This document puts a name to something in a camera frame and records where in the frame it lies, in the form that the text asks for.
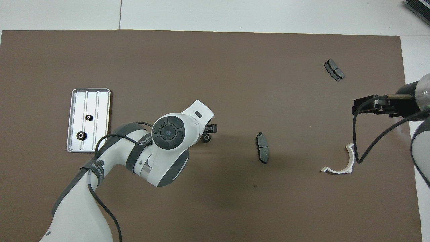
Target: black ribbed object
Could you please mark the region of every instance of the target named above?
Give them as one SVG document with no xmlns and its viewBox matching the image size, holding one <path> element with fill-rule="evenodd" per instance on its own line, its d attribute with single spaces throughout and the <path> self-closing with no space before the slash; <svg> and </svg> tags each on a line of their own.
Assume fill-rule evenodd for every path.
<svg viewBox="0 0 430 242">
<path fill-rule="evenodd" d="M 408 0 L 405 6 L 430 25 L 430 0 Z"/>
</svg>

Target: black cable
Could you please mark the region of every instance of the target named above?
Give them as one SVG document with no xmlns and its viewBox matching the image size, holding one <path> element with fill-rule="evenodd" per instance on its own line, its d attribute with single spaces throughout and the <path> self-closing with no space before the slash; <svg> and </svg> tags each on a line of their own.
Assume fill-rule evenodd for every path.
<svg viewBox="0 0 430 242">
<path fill-rule="evenodd" d="M 133 139 L 131 139 L 131 138 L 125 136 L 125 135 L 111 133 L 111 134 L 103 136 L 101 139 L 98 140 L 97 144 L 95 145 L 95 149 L 94 149 L 96 155 L 97 155 L 98 147 L 100 146 L 100 143 L 102 142 L 102 140 L 104 140 L 104 139 L 106 139 L 108 137 L 121 137 L 121 138 L 124 138 L 124 139 L 126 139 L 126 140 L 128 140 L 130 142 L 137 143 L 137 141 L 135 141 L 135 140 L 133 140 Z"/>
<path fill-rule="evenodd" d="M 100 200 L 100 198 L 97 196 L 97 194 L 94 192 L 94 190 L 91 187 L 91 184 L 88 184 L 88 190 L 91 193 L 91 195 L 94 197 L 94 199 L 98 202 L 98 204 L 100 204 L 100 206 L 107 212 L 107 214 L 109 214 L 109 216 L 112 218 L 112 220 L 115 223 L 115 226 L 117 227 L 118 230 L 118 236 L 120 237 L 120 242 L 122 242 L 122 235 L 121 235 L 121 229 L 120 229 L 120 225 L 118 224 L 117 219 L 115 218 L 115 216 L 111 213 L 111 211 L 106 207 L 106 205 Z"/>
<path fill-rule="evenodd" d="M 390 131 L 392 131 L 393 129 L 395 129 L 396 127 L 398 127 L 398 126 L 400 126 L 400 125 L 402 125 L 402 124 L 404 124 L 404 123 L 406 123 L 407 121 L 410 121 L 410 120 L 412 120 L 412 119 L 414 119 L 414 118 L 416 118 L 416 117 L 418 117 L 418 116 L 421 116 L 421 115 L 424 115 L 424 114 L 430 114 L 430 109 L 425 109 L 425 110 L 423 110 L 423 111 L 421 111 L 421 112 L 417 112 L 417 113 L 415 113 L 415 114 L 413 114 L 413 115 L 410 115 L 410 116 L 408 116 L 408 117 L 406 117 L 406 118 L 404 118 L 404 119 L 402 119 L 401 121 L 399 121 L 399 122 L 397 122 L 397 123 L 395 123 L 395 124 L 393 124 L 393 125 L 391 125 L 388 129 L 386 129 L 384 132 L 382 132 L 378 137 L 376 137 L 376 139 L 374 139 L 373 141 L 372 141 L 372 143 L 369 145 L 369 147 L 367 147 L 367 149 L 366 149 L 366 151 L 363 153 L 363 156 L 361 157 L 361 158 L 359 158 L 358 157 L 358 151 L 357 151 L 357 140 L 356 140 L 356 119 L 357 119 L 357 115 L 359 114 L 359 112 L 361 111 L 361 109 L 365 106 L 365 105 L 367 105 L 367 104 L 369 104 L 369 103 L 371 103 L 371 102 L 373 102 L 373 101 L 375 101 L 375 100 L 384 100 L 384 99 L 387 99 L 387 96 L 385 95 L 385 96 L 378 96 L 378 97 L 375 97 L 375 98 L 373 98 L 373 99 L 369 99 L 369 100 L 367 100 L 366 102 L 364 102 L 363 104 L 361 104 L 358 108 L 357 108 L 357 110 L 355 111 L 355 113 L 354 113 L 354 119 L 353 119 L 353 143 L 354 143 L 354 155 L 355 155 L 355 157 L 356 157 L 356 160 L 357 160 L 357 163 L 358 164 L 360 164 L 361 162 L 363 162 L 363 160 L 364 160 L 364 158 L 367 156 L 367 154 L 370 152 L 370 150 L 375 146 L 375 144 L 380 140 L 380 139 L 382 139 L 382 137 L 384 137 L 387 133 L 389 133 Z"/>
<path fill-rule="evenodd" d="M 138 124 L 144 124 L 144 125 L 148 125 L 149 127 L 151 127 L 152 128 L 152 124 L 149 124 L 149 123 L 145 123 L 145 122 L 137 122 Z"/>
</svg>

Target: white floor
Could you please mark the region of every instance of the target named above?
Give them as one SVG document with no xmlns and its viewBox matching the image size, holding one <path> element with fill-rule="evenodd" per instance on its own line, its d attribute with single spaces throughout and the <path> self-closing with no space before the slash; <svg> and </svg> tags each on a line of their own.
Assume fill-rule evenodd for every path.
<svg viewBox="0 0 430 242">
<path fill-rule="evenodd" d="M 406 83 L 430 72 L 430 26 L 402 0 L 0 0 L 0 30 L 20 29 L 399 35 Z M 418 125 L 410 126 L 413 133 Z M 423 242 L 430 242 L 430 189 L 415 176 Z"/>
</svg>

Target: brown board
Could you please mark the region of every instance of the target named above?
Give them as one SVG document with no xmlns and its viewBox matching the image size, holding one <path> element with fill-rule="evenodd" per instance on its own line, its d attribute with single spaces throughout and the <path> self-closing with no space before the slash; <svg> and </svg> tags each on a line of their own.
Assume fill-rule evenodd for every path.
<svg viewBox="0 0 430 242">
<path fill-rule="evenodd" d="M 346 78 L 324 69 L 333 59 Z M 404 85 L 400 37 L 186 31 L 4 31 L 0 46 L 0 241 L 38 241 L 91 154 L 66 151 L 71 92 L 108 88 L 111 130 L 194 100 L 218 133 L 157 188 L 114 167 L 97 189 L 124 241 L 421 241 L 409 128 L 353 172 L 354 99 Z M 360 154 L 399 121 L 360 115 Z M 255 138 L 268 140 L 267 165 Z M 114 241 L 116 229 L 111 226 Z"/>
</svg>

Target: white curved bracket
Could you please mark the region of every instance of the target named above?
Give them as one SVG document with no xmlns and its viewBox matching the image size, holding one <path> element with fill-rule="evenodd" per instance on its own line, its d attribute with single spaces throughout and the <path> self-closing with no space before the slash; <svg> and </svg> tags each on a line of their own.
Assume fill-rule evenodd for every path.
<svg viewBox="0 0 430 242">
<path fill-rule="evenodd" d="M 343 173 L 349 174 L 349 173 L 351 173 L 352 172 L 352 166 L 353 166 L 354 161 L 355 161 L 355 155 L 354 155 L 354 151 L 352 149 L 353 146 L 354 146 L 354 144 L 351 143 L 345 147 L 345 148 L 347 148 L 348 153 L 350 154 L 350 160 L 348 162 L 348 165 L 345 167 L 345 169 L 343 169 L 341 171 L 334 171 L 334 170 L 328 168 L 327 166 L 325 166 L 321 171 L 323 171 L 323 172 L 329 171 L 329 172 L 334 173 L 334 174 L 343 174 Z"/>
</svg>

